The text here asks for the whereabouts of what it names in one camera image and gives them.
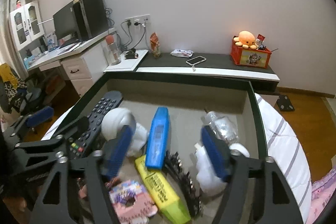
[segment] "pink blanket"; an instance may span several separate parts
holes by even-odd
[[[323,211],[336,189],[336,168],[312,185],[311,205],[306,224],[312,224]]]

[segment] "black countertop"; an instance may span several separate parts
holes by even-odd
[[[232,57],[229,54],[205,54],[205,53],[194,53],[191,58],[176,57],[170,55],[170,53],[162,53],[159,58],[154,58],[153,54],[150,52],[144,57],[140,63],[140,68],[146,67],[188,67],[190,65],[186,63],[187,60],[203,56],[206,61],[197,64],[197,68],[212,68],[212,69],[232,69],[232,70],[246,70],[255,71],[263,73],[275,74],[274,71],[268,66],[264,68],[247,67],[247,66],[237,66],[234,64]]]

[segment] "computer monitor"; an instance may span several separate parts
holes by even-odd
[[[73,14],[73,2],[70,2],[53,15],[57,40],[70,34],[77,36],[77,22]]]

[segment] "glass cabinet door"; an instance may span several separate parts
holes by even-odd
[[[44,35],[44,30],[42,25],[38,25],[41,23],[41,17],[39,13],[39,8],[37,1],[33,1],[31,3],[26,4],[25,6],[26,18],[28,22],[28,29],[31,40],[35,40],[40,36]]]
[[[26,22],[22,20],[22,15],[20,12],[17,12],[14,15],[14,21],[15,21],[15,30],[13,31],[16,32],[17,34],[19,44],[22,44],[27,41],[24,29],[24,24],[26,25]]]
[[[31,42],[24,7],[10,13],[10,22],[16,48],[21,50]]]

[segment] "red storage box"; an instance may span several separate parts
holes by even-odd
[[[267,68],[271,54],[271,51],[267,48],[264,51],[261,51],[238,47],[236,46],[235,41],[232,39],[230,55],[232,56],[236,65]]]

